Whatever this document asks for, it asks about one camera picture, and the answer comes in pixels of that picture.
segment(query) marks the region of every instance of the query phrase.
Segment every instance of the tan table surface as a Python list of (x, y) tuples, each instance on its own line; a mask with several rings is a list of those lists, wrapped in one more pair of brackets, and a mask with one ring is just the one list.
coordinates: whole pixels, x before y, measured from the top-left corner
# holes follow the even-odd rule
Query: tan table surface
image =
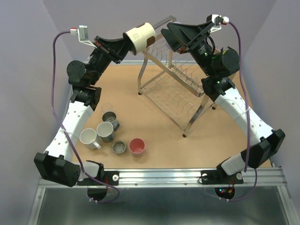
[[(102, 149), (89, 150), (78, 141), (76, 149), (83, 161), (93, 160), (103, 163), (105, 168), (118, 169), (215, 168), (246, 148), (247, 139), (242, 130), (220, 107), (208, 109), (192, 125), (187, 138), (183, 138), (183, 131), (173, 121), (145, 96), (137, 94), (140, 69), (141, 66), (135, 65), (108, 67), (96, 84), (102, 88), (100, 102), (84, 127), (96, 129), (102, 122), (101, 106), (112, 104), (120, 122), (115, 140), (126, 143), (126, 153), (114, 154), (112, 143), (101, 142)], [(160, 71), (158, 66), (147, 66), (142, 84)], [(233, 81), (242, 93), (238, 77), (237, 74)], [(128, 149), (130, 140), (137, 137), (146, 143), (142, 157), (133, 157)]]

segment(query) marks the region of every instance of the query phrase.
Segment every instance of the dish rack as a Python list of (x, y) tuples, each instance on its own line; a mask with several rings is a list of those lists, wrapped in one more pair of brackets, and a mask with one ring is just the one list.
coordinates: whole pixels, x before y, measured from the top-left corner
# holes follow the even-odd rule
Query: dish rack
[[(155, 24), (155, 30), (176, 18), (169, 16)], [(138, 76), (138, 93), (144, 94), (156, 104), (187, 137), (194, 121), (204, 113), (213, 102), (202, 89), (201, 79), (205, 73), (190, 54), (173, 52), (159, 32), (155, 43), (143, 51), (144, 62)], [(141, 84), (148, 60), (154, 62), (162, 71)]]

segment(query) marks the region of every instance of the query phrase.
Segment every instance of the pink bowl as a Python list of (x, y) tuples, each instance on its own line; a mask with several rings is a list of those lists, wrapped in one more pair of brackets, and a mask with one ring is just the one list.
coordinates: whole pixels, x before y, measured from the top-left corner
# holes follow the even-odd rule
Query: pink bowl
[(141, 138), (132, 139), (129, 143), (129, 150), (134, 156), (142, 156), (145, 150), (145, 142)]

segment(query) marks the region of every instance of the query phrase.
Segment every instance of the metal cup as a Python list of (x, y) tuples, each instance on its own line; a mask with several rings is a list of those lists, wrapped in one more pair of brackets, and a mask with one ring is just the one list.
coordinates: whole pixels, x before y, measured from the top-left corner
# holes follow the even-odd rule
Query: metal cup
[(117, 121), (117, 116), (112, 111), (107, 111), (102, 116), (103, 122), (110, 122), (113, 125), (113, 130), (117, 131), (120, 127), (120, 123)]
[(113, 125), (110, 122), (102, 122), (97, 127), (97, 135), (102, 139), (103, 142), (109, 143), (114, 140), (115, 131)]

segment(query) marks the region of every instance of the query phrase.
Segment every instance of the purple cable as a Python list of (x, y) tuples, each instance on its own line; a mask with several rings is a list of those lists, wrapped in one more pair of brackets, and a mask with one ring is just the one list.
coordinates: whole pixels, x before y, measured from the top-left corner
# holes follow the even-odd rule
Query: purple cable
[(257, 178), (258, 178), (258, 177), (257, 177), (257, 171), (256, 171), (256, 169), (254, 169), (254, 171), (255, 171), (255, 181), (254, 181), (254, 185), (253, 185), (251, 191), (249, 191), (248, 194), (244, 195), (244, 196), (241, 197), (241, 198), (228, 199), (228, 201), (230, 201), (230, 202), (238, 202), (238, 201), (244, 200), (245, 198), (248, 198), (250, 195), (252, 195), (252, 193), (253, 193), (253, 191), (254, 191), (254, 189), (255, 189), (255, 187), (256, 187), (256, 184), (257, 184)]
[(242, 60), (242, 55), (241, 55), (241, 41), (240, 41), (240, 33), (238, 31), (238, 28), (234, 25), (234, 23), (229, 22), (229, 24), (234, 28), (237, 36), (238, 36), (238, 40), (239, 40), (239, 58), (240, 58), (240, 85), (242, 86), (243, 89), (243, 93), (245, 96), (245, 105), (246, 105), (246, 116), (247, 116), (247, 153), (246, 153), (246, 161), (245, 161), (245, 168), (244, 168), (244, 172), (247, 172), (247, 166), (248, 166), (248, 161), (249, 161), (249, 155), (250, 155), (250, 113), (248, 111), (249, 108), (249, 100), (248, 100), (248, 96), (247, 96), (247, 92), (246, 92), (246, 88), (243, 82), (243, 78), (242, 78), (242, 67), (241, 67), (241, 60)]
[(60, 125), (60, 127), (64, 130), (64, 134), (67, 138), (67, 141), (70, 143), (70, 146), (74, 152), (74, 154), (76, 155), (76, 158), (78, 159), (79, 161), (79, 164), (80, 164), (80, 168), (82, 170), (82, 172), (84, 172), (85, 175), (87, 175), (91, 180), (93, 180), (94, 182), (98, 183), (98, 184), (101, 184), (101, 185), (105, 185), (107, 187), (110, 187), (110, 188), (113, 188), (115, 189), (118, 194), (117, 196), (115, 196), (113, 199), (111, 200), (107, 200), (107, 201), (104, 201), (104, 202), (97, 202), (97, 203), (110, 203), (114, 200), (116, 200), (119, 195), (120, 195), (120, 191), (119, 189), (117, 189), (116, 187), (112, 186), (112, 185), (109, 185), (109, 184), (105, 184), (95, 178), (93, 178), (92, 176), (90, 176), (87, 172), (85, 172), (84, 170), (84, 167), (83, 167), (83, 162), (81, 160), (81, 158), (79, 157), (79, 154), (74, 146), (74, 144), (72, 143), (71, 141), (71, 138), (69, 136), (69, 134), (66, 132), (66, 129), (64, 127), (64, 125), (62, 124), (62, 122), (60, 121), (60, 119), (58, 118), (55, 110), (54, 110), (54, 84), (55, 84), (55, 69), (56, 69), (56, 53), (55, 53), (55, 44), (56, 44), (56, 41), (57, 39), (59, 38), (59, 36), (63, 35), (63, 34), (68, 34), (70, 33), (70, 31), (63, 31), (63, 32), (60, 32), (58, 35), (55, 36), (54, 40), (53, 40), (53, 75), (52, 75), (52, 88), (51, 88), (51, 107), (52, 107), (52, 113), (53, 113), (53, 116), (55, 117), (56, 121), (58, 122), (58, 124)]

